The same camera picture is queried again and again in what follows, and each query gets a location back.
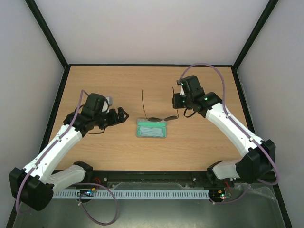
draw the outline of robotic arm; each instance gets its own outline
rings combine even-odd
[[[276,146],[271,140],[263,141],[248,130],[227,108],[224,110],[222,100],[214,92],[206,94],[196,76],[185,77],[178,85],[181,86],[180,93],[173,95],[173,108],[193,110],[194,113],[207,118],[231,140],[243,157],[235,161],[218,161],[207,168],[207,178],[212,184],[225,178],[241,178],[247,183],[253,183],[272,169],[268,158],[253,142],[258,142],[274,161]]]
[[[53,194],[83,180],[90,182],[93,167],[82,161],[75,162],[66,170],[53,175],[52,173],[67,152],[95,126],[104,132],[106,127],[121,124],[128,119],[129,115],[122,107],[119,107],[116,112],[115,109],[109,109],[111,105],[111,97],[98,94],[88,95],[81,113],[77,114],[70,128],[69,125],[72,123],[75,112],[67,115],[54,139],[35,159],[22,170],[14,168],[10,172],[9,181],[13,197],[17,197],[21,183],[29,173],[20,200],[38,211],[46,207]],[[64,137],[60,137],[68,128]]]

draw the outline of black frame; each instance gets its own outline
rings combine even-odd
[[[53,48],[56,56],[58,57],[61,65],[64,68],[64,73],[62,75],[62,79],[59,85],[59,89],[55,98],[55,102],[51,111],[51,115],[48,121],[48,125],[41,143],[40,151],[42,151],[48,144],[51,132],[53,129],[53,125],[55,122],[55,118],[59,109],[59,105],[61,102],[62,94],[65,89],[65,85],[67,82],[67,77],[70,71],[71,66],[115,66],[115,67],[188,67],[189,65],[173,65],[173,64],[68,64],[65,57],[63,56],[63,53],[61,52],[55,38],[53,37],[47,23],[45,22],[38,6],[36,5],[34,0],[25,0],[27,3],[29,9],[33,13],[34,17],[37,20],[37,23],[40,25],[43,33],[45,34],[46,38],[48,39],[51,47]],[[248,37],[244,47],[242,48],[240,54],[238,55],[234,65],[214,65],[215,67],[230,67],[232,70],[232,74],[236,83],[237,92],[239,95],[239,99],[243,108],[244,116],[246,119],[246,123],[248,126],[248,129],[252,132],[255,132],[250,112],[248,110],[248,106],[245,100],[245,96],[242,90],[242,86],[238,77],[237,70],[239,66],[241,65],[242,61],[244,60],[247,52],[250,50],[252,44],[254,43],[255,39],[257,38],[259,32],[261,31],[262,27],[266,23],[268,17],[270,16],[271,12],[273,11],[274,7],[278,3],[278,0],[269,0],[268,4],[266,5],[263,13],[261,14],[259,20],[257,21],[254,29],[252,30],[250,36]],[[99,179],[105,184],[103,179],[106,177],[107,182],[119,182],[119,181],[134,181],[134,180],[149,180],[148,182],[168,182],[168,180],[176,180],[176,182],[181,184],[188,184],[189,186],[193,187],[202,187],[205,186],[206,183],[204,180],[200,180],[198,176],[204,175],[206,171],[94,171],[94,176],[99,177]],[[268,174],[266,174],[263,177],[264,180],[267,181],[274,181],[276,179],[274,173],[271,171]],[[278,199],[279,207],[284,219],[284,223],[286,227],[292,227],[289,216],[287,214],[287,210],[281,195],[281,191],[278,185],[274,186],[274,192],[276,195],[276,198]],[[16,218],[16,211],[15,207],[12,209],[9,221],[7,223],[7,228],[12,228],[14,225],[14,221]]]

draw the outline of wooden table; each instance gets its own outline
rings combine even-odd
[[[57,169],[65,169],[78,160],[95,170],[125,171],[203,171],[219,160],[240,158],[228,138],[199,114],[168,122],[167,138],[137,138],[136,120],[144,117],[141,90],[148,117],[175,115],[172,87],[185,67],[155,66],[72,66],[67,78],[51,139],[66,115],[77,106],[80,90],[112,96],[113,108],[129,113],[127,122],[108,127],[104,134],[86,135],[64,157]],[[244,113],[230,67],[219,67],[226,82],[227,106],[246,125]],[[195,67],[186,76],[196,75],[205,92],[222,97],[222,85],[216,72]]]

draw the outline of white wall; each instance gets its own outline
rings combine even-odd
[[[37,155],[63,68],[24,0],[0,7],[0,227],[15,199],[9,172]]]
[[[268,0],[36,0],[68,63],[232,65]]]
[[[304,223],[304,1],[281,0],[240,66],[254,126],[277,146],[279,183],[293,227]]]

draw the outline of green case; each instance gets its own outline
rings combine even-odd
[[[138,119],[137,120],[137,131],[136,136],[140,138],[166,138],[167,136],[167,122],[161,121],[161,122],[150,122],[146,119]],[[162,129],[162,136],[141,136],[140,135],[140,128],[141,127],[150,127],[150,128],[161,128]]]

